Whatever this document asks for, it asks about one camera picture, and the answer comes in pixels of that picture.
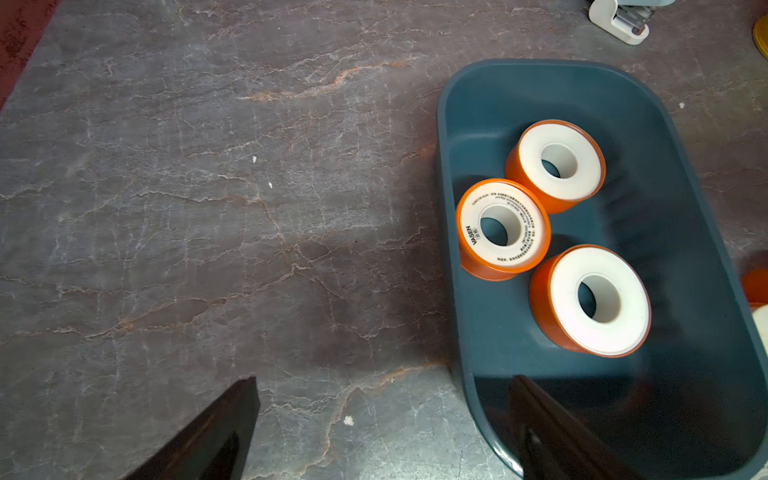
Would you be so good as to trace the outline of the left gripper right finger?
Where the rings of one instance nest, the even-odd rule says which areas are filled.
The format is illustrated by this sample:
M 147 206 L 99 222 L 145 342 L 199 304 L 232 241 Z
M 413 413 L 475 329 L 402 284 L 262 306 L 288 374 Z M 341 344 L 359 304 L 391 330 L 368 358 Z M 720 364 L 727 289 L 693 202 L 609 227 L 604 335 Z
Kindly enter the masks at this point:
M 509 385 L 513 443 L 525 479 L 638 479 L 579 420 L 526 376 Z

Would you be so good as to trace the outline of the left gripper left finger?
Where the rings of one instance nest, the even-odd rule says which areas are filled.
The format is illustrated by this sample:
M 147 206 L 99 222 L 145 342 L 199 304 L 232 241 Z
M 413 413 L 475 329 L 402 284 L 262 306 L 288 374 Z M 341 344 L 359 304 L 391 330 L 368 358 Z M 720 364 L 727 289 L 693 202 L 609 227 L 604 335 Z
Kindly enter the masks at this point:
M 130 479 L 240 479 L 260 410 L 257 379 L 239 379 Z

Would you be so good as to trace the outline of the teal storage box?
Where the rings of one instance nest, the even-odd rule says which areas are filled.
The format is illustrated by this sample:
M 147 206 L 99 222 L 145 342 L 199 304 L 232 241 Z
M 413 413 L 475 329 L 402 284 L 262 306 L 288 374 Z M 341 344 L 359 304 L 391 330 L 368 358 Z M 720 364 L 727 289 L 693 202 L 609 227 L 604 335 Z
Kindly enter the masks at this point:
M 646 342 L 621 359 L 573 353 L 538 328 L 530 277 L 488 282 L 461 268 L 456 209 L 503 173 L 539 120 L 576 124 L 607 179 L 557 215 L 554 253 L 597 244 L 624 258 L 650 297 Z M 452 373 L 477 429 L 523 471 L 510 389 L 523 375 L 646 479 L 749 479 L 767 460 L 767 356 L 672 118 L 642 82 L 609 65 L 496 59 L 454 74 L 439 98 L 436 179 Z

